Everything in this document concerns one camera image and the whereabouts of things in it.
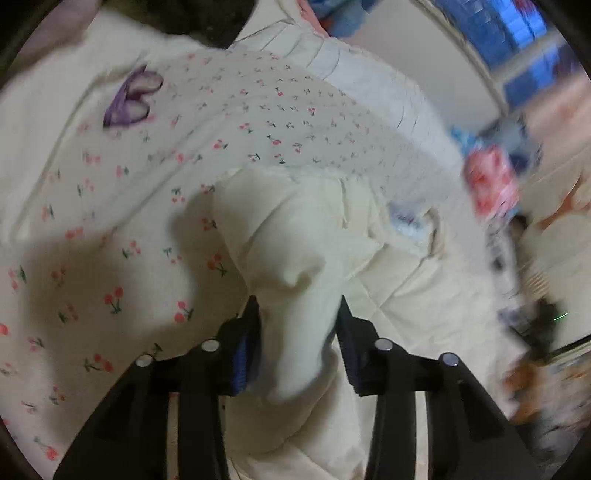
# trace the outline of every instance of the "wall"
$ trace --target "wall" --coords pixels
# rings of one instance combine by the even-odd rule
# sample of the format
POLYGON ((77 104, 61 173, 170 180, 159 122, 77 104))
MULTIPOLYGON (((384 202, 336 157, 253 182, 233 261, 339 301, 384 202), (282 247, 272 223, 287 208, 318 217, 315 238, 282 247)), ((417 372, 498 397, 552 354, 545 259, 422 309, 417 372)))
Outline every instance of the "wall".
POLYGON ((559 164, 544 162, 521 188, 521 207, 534 225, 556 211, 581 174, 584 179, 574 197, 575 211, 543 232, 533 230, 530 242, 547 273, 552 301, 568 313, 558 327, 555 347, 560 347, 591 333, 591 216, 584 209, 591 201, 591 145, 559 164))
POLYGON ((474 66, 412 0, 382 0, 347 42, 413 78, 447 125, 479 131, 500 115, 474 66))

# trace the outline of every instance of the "bed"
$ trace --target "bed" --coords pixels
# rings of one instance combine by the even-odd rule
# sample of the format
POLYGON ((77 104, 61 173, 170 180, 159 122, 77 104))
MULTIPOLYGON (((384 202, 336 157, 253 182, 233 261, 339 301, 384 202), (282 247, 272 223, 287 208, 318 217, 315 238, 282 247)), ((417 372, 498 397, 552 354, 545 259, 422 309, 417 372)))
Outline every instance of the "bed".
MULTIPOLYGON (((135 357, 182 354, 239 311, 245 286, 211 205, 217 178, 245 164, 340 170, 388 200, 436 208, 442 261, 461 286, 441 318, 456 318, 425 330, 405 320, 411 309, 391 328, 392 314, 363 306, 363 295, 353 313, 376 315, 413 353, 456 351, 502 402, 499 379, 517 350, 496 319, 461 156, 420 88, 378 59, 293 22, 224 52, 101 11, 81 43, 5 87, 0 144, 0 415, 43 478, 135 357), (153 113, 103 129, 141 64, 164 78, 153 113)), ((413 296, 416 309, 426 298, 413 296)), ((439 305, 421 308, 437 318, 439 305)), ((365 443, 370 433, 362 428, 365 443)), ((424 429, 419 437, 426 475, 424 429)), ((325 478, 330 469, 315 465, 325 478)), ((248 461, 238 470, 257 471, 248 461)))

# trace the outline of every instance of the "metal screw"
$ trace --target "metal screw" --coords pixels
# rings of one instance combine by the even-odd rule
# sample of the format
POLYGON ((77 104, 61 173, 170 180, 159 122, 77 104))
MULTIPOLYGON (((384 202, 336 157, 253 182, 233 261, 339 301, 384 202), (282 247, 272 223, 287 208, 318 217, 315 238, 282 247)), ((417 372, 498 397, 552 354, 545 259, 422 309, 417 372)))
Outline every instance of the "metal screw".
POLYGON ((394 347, 394 342, 389 338, 378 338, 374 342, 374 347, 382 352, 389 352, 394 347))
POLYGON ((210 338, 209 340, 205 340, 201 344, 201 350, 204 352, 216 352, 217 349, 220 348, 220 342, 218 342, 215 338, 210 338))
POLYGON ((443 361, 444 364, 450 366, 450 367, 457 367, 458 364, 460 363, 460 358, 455 354, 455 353, 444 353, 441 356, 441 360, 443 361))
POLYGON ((145 353, 135 359, 135 364, 138 367, 145 368, 149 364, 151 364, 153 361, 154 361, 154 357, 152 355, 149 355, 148 353, 145 353))

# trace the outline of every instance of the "purple bow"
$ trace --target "purple bow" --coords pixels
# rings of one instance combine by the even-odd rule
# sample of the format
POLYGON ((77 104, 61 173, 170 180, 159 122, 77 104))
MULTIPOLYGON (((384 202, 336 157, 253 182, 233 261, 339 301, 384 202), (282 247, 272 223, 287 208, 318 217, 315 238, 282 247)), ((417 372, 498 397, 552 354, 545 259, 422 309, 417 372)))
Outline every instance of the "purple bow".
POLYGON ((105 113, 103 127, 129 126, 145 120, 150 106, 142 95, 151 95, 162 88, 164 79, 156 72, 146 72, 147 65, 134 70, 121 86, 105 113))

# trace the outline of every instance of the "cherry print bedsheet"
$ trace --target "cherry print bedsheet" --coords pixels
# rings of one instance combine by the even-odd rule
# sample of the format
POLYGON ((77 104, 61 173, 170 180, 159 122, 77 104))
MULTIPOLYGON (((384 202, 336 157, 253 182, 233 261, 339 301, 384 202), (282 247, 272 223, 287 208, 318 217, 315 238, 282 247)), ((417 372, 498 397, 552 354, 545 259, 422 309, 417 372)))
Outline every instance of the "cherry print bedsheet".
POLYGON ((0 414, 44 478, 134 358, 183 354, 240 309, 246 288, 211 211, 223 172, 340 169, 400 204, 436 205, 466 251, 482 237, 436 161, 277 55, 198 50, 147 69, 164 78, 143 98, 148 117, 103 128, 110 97, 73 125, 22 215, 28 242, 1 251, 0 414))

